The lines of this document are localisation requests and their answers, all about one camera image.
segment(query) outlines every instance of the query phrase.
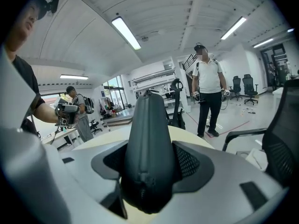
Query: ceiling light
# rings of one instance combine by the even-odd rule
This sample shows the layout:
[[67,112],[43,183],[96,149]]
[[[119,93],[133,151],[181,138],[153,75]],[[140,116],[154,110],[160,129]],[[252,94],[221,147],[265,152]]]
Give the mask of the ceiling light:
[[241,26],[246,21],[246,18],[241,17],[222,37],[222,40],[225,40],[228,38],[229,35],[231,35],[234,31],[238,29],[239,26]]
[[[282,54],[282,55],[277,55],[277,56],[285,56],[285,54]],[[274,56],[274,57],[277,57],[277,56]]]
[[119,30],[119,32],[125,37],[125,39],[131,44],[131,46],[135,50],[141,48],[138,41],[135,39],[134,35],[132,34],[132,32],[121,17],[117,17],[114,20],[112,20],[112,24],[116,27],[117,30]]
[[61,79],[77,79],[77,80],[87,80],[88,77],[84,76],[73,76],[73,75],[61,75]]
[[262,42],[262,43],[260,43],[260,44],[257,44],[257,45],[255,45],[253,48],[259,47],[259,46],[264,45],[264,44],[266,44],[266,43],[268,43],[268,42],[271,42],[271,41],[273,41],[273,38],[271,38],[271,39],[269,39],[269,40],[266,40],[266,41],[264,41],[264,42]]

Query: cap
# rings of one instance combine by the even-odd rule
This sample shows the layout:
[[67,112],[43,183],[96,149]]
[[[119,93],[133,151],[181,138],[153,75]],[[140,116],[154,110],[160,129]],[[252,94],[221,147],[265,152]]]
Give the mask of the cap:
[[197,44],[195,47],[194,47],[194,50],[197,52],[198,50],[201,50],[201,49],[206,49],[206,47],[205,46],[203,46],[203,45],[199,45],[199,44]]
[[70,93],[72,90],[74,90],[75,88],[73,87],[73,86],[68,86],[67,88],[66,88],[66,93]]
[[40,20],[46,15],[47,11],[49,10],[48,9],[49,5],[46,0],[32,0],[32,1],[35,2],[39,8],[39,14],[37,19]]

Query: black mesh panel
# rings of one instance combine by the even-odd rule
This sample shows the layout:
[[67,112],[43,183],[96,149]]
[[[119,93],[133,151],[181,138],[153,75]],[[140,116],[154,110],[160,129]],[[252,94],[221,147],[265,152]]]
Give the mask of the black mesh panel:
[[106,156],[103,162],[108,167],[122,174],[126,150],[127,150],[127,145],[122,146],[121,148],[115,150],[113,153]]
[[287,186],[299,164],[299,87],[284,89],[285,98],[281,99],[277,114],[264,135],[263,149],[269,163],[267,171]]
[[174,150],[178,158],[182,178],[194,174],[199,167],[199,161],[193,155],[176,145],[174,145]]

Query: black t-shirt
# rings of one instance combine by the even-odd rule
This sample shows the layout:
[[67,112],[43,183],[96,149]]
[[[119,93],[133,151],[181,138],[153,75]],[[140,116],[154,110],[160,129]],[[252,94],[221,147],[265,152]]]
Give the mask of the black t-shirt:
[[[18,56],[15,57],[15,59],[13,61],[13,64],[14,64],[14,67],[19,72],[19,74],[25,80],[25,82],[35,92],[35,94],[37,96],[37,101],[35,101],[36,102],[35,107],[32,107],[32,108],[36,109],[41,104],[45,103],[45,101],[40,97],[37,80],[36,80],[36,77],[35,77],[34,72],[32,70],[32,67],[26,61],[24,61],[22,58],[20,58]],[[25,131],[36,134],[36,130],[34,128],[34,125],[26,117],[22,122],[21,128]]]

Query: shoe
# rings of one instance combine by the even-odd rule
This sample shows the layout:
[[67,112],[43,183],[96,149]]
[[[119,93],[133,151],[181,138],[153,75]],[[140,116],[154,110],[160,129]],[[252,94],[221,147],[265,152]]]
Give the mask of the shoe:
[[213,130],[213,131],[208,130],[207,132],[210,133],[211,135],[213,135],[214,137],[218,137],[219,136],[219,133],[216,130]]

